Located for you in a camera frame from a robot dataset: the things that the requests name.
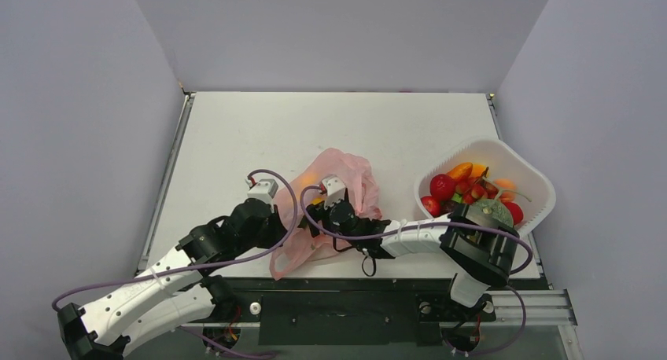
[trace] gray wall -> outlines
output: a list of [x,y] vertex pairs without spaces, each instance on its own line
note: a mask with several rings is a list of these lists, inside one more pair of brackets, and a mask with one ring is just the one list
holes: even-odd
[[555,185],[536,240],[590,359],[667,351],[665,18],[665,0],[550,0],[497,96]]
[[50,301],[132,275],[182,93],[135,0],[0,0],[0,97],[0,358],[69,358]]
[[188,90],[495,91],[547,0],[137,0]]

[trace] tomato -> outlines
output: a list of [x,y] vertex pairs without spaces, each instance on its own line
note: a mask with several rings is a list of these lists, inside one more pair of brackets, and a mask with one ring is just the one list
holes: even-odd
[[431,196],[438,201],[451,200],[456,193],[456,180],[446,174],[438,174],[431,179]]
[[440,202],[435,197],[423,197],[422,205],[433,217],[440,216]]
[[517,225],[518,223],[523,221],[523,211],[521,210],[521,207],[519,207],[518,204],[511,201],[505,201],[503,202],[503,204],[505,204],[505,207],[507,207],[507,209],[510,210],[514,225]]

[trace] purple cable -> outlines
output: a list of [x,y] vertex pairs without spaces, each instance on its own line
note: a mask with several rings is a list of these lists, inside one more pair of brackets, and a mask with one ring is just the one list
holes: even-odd
[[[517,292],[516,289],[510,287],[509,285],[506,285],[506,286],[505,286],[505,289],[507,289],[507,290],[511,291],[512,293],[514,293],[514,294],[517,296],[517,298],[519,299],[519,303],[521,304],[521,314],[522,314],[522,316],[521,316],[521,326],[519,327],[519,330],[514,334],[514,336],[512,336],[512,339],[508,340],[505,344],[501,344],[501,345],[499,345],[498,347],[489,348],[488,350],[481,350],[481,351],[475,351],[475,352],[467,352],[467,356],[480,356],[480,355],[484,355],[484,354],[494,354],[494,353],[496,353],[496,352],[502,351],[502,350],[504,350],[505,348],[507,348],[507,347],[511,346],[512,344],[514,344],[514,342],[516,342],[517,339],[519,339],[519,336],[521,336],[521,335],[523,334],[523,331],[524,331],[524,329],[525,329],[525,319],[526,319],[525,303],[524,303],[524,301],[523,301],[521,295],[519,294],[519,292]],[[444,342],[445,342],[449,347],[454,348],[454,346],[452,346],[448,341],[445,340]],[[457,354],[464,354],[464,355],[466,354],[466,352],[461,351],[461,350],[458,350],[458,349],[456,349],[456,348],[454,348],[454,351],[455,351]]]
[[204,342],[208,343],[209,345],[217,348],[218,350],[223,352],[223,356],[227,356],[230,358],[251,358],[254,360],[268,360],[270,358],[275,358],[278,354],[272,351],[268,352],[262,352],[260,354],[242,354],[240,352],[236,352],[230,348],[224,347],[222,344],[215,342],[214,340],[209,339],[203,334],[200,334],[199,332],[196,332],[194,330],[185,328],[183,326],[180,326],[179,329],[192,334],[196,336],[197,338],[203,340]]
[[[306,203],[305,203],[305,195],[306,192],[312,189],[317,189],[320,190],[319,186],[308,186],[306,187],[303,191],[301,191],[301,210],[304,212],[304,217],[319,231],[322,233],[329,235],[331,237],[337,238],[339,240],[346,240],[346,241],[359,241],[359,240],[374,240],[376,238],[382,238],[382,237],[387,237],[387,236],[392,236],[394,234],[398,233],[398,229],[396,230],[390,230],[389,232],[384,232],[384,233],[379,233],[379,234],[370,234],[367,236],[358,236],[358,237],[347,237],[347,236],[341,236],[338,233],[330,232],[329,230],[324,229],[321,225],[319,225],[309,214],[306,209]],[[510,274],[516,274],[518,272],[523,271],[528,265],[530,265],[530,261],[532,259],[532,249],[528,244],[526,244],[524,241],[522,241],[519,238],[516,238],[515,236],[509,234],[508,232],[503,232],[502,230],[498,229],[493,229],[493,228],[486,228],[484,226],[477,226],[477,225],[471,225],[471,224],[465,224],[463,222],[428,222],[426,224],[421,224],[420,226],[417,225],[410,225],[410,226],[404,226],[401,230],[413,230],[413,229],[418,229],[420,227],[422,228],[433,228],[437,226],[454,226],[457,228],[463,228],[463,229],[472,229],[472,230],[479,230],[481,232],[486,232],[490,234],[495,234],[501,237],[508,238],[511,241],[516,242],[517,244],[521,245],[527,252],[528,252],[528,258],[526,258],[525,262],[521,264],[516,270],[510,271]]]
[[134,284],[134,283],[141,283],[142,281],[148,281],[148,280],[153,280],[155,277],[163,277],[167,275],[172,275],[172,274],[178,274],[180,272],[185,272],[185,271],[196,271],[196,270],[207,270],[210,268],[220,268],[224,266],[231,266],[233,264],[239,264],[239,263],[245,263],[245,262],[250,262],[251,260],[255,260],[258,258],[261,258],[267,254],[272,253],[275,249],[279,248],[282,246],[282,244],[287,241],[287,238],[289,238],[290,235],[292,235],[292,232],[297,228],[297,215],[298,215],[298,202],[297,202],[297,195],[294,193],[294,190],[292,189],[292,186],[289,185],[289,183],[278,173],[275,171],[267,170],[267,169],[257,169],[250,174],[248,174],[248,179],[250,179],[253,175],[259,174],[259,173],[266,173],[273,175],[276,177],[282,184],[287,188],[287,191],[289,192],[289,195],[292,197],[292,202],[293,202],[293,210],[294,210],[294,215],[292,216],[292,222],[289,224],[289,228],[287,229],[287,233],[285,233],[285,236],[281,238],[281,240],[275,244],[272,248],[269,248],[268,250],[265,250],[259,254],[255,254],[252,256],[249,256],[247,258],[243,259],[235,259],[235,260],[226,260],[224,262],[217,262],[217,263],[207,263],[207,264],[197,264],[196,266],[188,266],[188,267],[181,267],[181,268],[175,268],[173,270],[169,271],[163,271],[159,272],[157,274],[149,275],[149,276],[142,276],[142,277],[135,277],[134,279],[127,279],[127,280],[118,280],[118,281],[107,281],[104,283],[97,283],[97,284],[91,284],[91,285],[85,285],[83,287],[78,287],[74,288],[70,291],[67,291],[60,296],[56,297],[56,299],[53,300],[51,303],[51,307],[55,311],[60,311],[60,307],[58,307],[58,303],[63,300],[66,297],[69,297],[71,295],[75,295],[76,293],[79,292],[85,292],[85,291],[90,291],[92,289],[98,289],[98,288],[107,288],[107,287],[116,287],[120,285],[128,285],[128,284]]

